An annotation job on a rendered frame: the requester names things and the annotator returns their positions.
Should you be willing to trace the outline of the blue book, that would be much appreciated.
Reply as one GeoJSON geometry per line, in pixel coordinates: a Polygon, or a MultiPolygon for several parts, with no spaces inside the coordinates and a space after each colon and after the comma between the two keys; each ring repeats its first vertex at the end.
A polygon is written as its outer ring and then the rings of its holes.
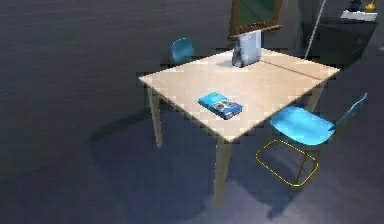
{"type": "Polygon", "coordinates": [[[243,109],[242,105],[217,92],[200,97],[198,103],[224,120],[231,119],[243,109]]]}

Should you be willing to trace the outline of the pale wooden table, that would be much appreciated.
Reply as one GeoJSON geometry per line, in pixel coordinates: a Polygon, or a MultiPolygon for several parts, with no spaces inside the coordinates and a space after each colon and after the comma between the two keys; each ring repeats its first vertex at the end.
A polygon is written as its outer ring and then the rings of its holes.
{"type": "Polygon", "coordinates": [[[259,62],[243,68],[232,65],[226,51],[174,68],[144,75],[158,146],[162,145],[159,101],[164,100],[212,133],[216,140],[214,203],[224,195],[232,144],[296,99],[309,94],[313,110],[327,80],[339,70],[264,49],[259,62]],[[224,120],[198,104],[198,98],[218,92],[243,106],[224,120]]]}

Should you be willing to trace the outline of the grey paper bag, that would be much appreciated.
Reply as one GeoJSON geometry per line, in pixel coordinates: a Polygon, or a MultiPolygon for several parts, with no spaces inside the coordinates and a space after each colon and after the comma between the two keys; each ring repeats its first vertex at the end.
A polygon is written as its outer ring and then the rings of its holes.
{"type": "Polygon", "coordinates": [[[262,32],[260,30],[241,34],[234,46],[232,65],[245,67],[261,58],[262,32]]]}

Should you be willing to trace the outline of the wooden framed picture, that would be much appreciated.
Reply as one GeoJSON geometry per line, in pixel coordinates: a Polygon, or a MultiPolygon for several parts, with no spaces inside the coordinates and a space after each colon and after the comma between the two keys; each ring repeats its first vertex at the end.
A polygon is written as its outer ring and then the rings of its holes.
{"type": "Polygon", "coordinates": [[[274,31],[278,23],[282,0],[232,0],[229,40],[255,30],[274,31]]]}

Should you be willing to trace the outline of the white floor lamp pole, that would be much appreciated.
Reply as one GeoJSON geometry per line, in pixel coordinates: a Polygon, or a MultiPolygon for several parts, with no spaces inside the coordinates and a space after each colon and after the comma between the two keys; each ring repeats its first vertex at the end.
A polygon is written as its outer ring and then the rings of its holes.
{"type": "Polygon", "coordinates": [[[315,24],[314,24],[314,27],[313,27],[313,30],[312,30],[312,33],[311,33],[311,36],[310,36],[310,39],[309,39],[309,42],[308,42],[308,46],[307,46],[307,49],[306,49],[306,52],[305,52],[305,55],[304,55],[304,59],[305,60],[307,60],[307,58],[308,58],[308,54],[309,54],[310,49],[312,47],[313,39],[315,37],[316,31],[317,31],[317,27],[318,27],[318,24],[320,22],[320,19],[321,19],[321,16],[322,16],[322,13],[323,13],[323,10],[324,10],[324,7],[325,7],[326,3],[327,3],[327,0],[322,0],[321,6],[319,8],[319,12],[317,14],[317,18],[316,18],[316,21],[315,21],[315,24]]]}

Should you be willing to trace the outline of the black cabinet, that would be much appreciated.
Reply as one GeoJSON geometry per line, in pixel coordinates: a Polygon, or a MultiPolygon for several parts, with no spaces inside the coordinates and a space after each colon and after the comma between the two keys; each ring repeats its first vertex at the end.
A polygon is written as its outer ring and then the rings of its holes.
{"type": "Polygon", "coordinates": [[[372,21],[321,18],[307,59],[347,69],[362,56],[377,25],[372,21]]]}

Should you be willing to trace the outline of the white tray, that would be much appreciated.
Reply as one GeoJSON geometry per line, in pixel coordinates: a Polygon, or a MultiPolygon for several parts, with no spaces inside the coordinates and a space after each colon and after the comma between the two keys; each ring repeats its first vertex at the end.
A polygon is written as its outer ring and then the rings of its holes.
{"type": "Polygon", "coordinates": [[[345,10],[342,12],[341,17],[343,19],[353,19],[353,20],[374,22],[376,20],[377,13],[366,13],[362,11],[351,12],[351,11],[345,10]]]}

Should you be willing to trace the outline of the blue chair with gold frame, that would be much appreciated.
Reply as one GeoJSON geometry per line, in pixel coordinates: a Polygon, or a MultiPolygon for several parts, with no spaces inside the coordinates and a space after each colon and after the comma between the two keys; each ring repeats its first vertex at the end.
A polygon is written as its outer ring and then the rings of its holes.
{"type": "Polygon", "coordinates": [[[280,110],[270,118],[270,125],[284,137],[287,137],[295,143],[305,145],[307,149],[299,149],[286,140],[273,139],[256,152],[254,164],[261,164],[264,168],[279,178],[283,183],[289,185],[292,189],[301,188],[311,179],[319,168],[319,159],[312,155],[312,152],[320,152],[320,150],[315,147],[318,147],[337,136],[348,121],[351,120],[358,112],[361,105],[367,99],[367,96],[368,94],[364,93],[362,97],[357,100],[336,123],[332,123],[324,118],[321,118],[301,107],[288,106],[280,110]],[[294,182],[289,182],[261,160],[262,153],[270,145],[279,146],[280,144],[286,145],[290,149],[293,149],[303,155],[303,159],[294,182]],[[307,159],[312,160],[313,167],[305,179],[300,181],[301,173],[307,159]]]}
{"type": "Polygon", "coordinates": [[[174,65],[190,61],[193,57],[193,43],[188,38],[179,38],[171,45],[172,63],[174,65]]]}

